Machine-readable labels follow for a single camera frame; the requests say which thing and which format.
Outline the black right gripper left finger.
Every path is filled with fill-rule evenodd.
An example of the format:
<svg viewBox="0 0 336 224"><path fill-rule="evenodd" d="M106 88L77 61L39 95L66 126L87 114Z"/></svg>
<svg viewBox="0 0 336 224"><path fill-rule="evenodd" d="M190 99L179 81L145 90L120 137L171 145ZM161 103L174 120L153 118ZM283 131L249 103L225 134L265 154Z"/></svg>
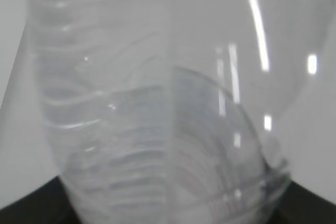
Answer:
<svg viewBox="0 0 336 224"><path fill-rule="evenodd" d="M81 223L58 176L1 208L1 223Z"/></svg>

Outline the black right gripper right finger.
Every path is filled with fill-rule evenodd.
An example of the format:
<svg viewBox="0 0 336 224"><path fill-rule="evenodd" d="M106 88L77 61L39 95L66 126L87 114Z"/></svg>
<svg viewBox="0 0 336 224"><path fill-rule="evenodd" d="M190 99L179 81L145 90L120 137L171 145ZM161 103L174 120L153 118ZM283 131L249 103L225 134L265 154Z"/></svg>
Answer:
<svg viewBox="0 0 336 224"><path fill-rule="evenodd" d="M269 224L335 224L335 204L291 182Z"/></svg>

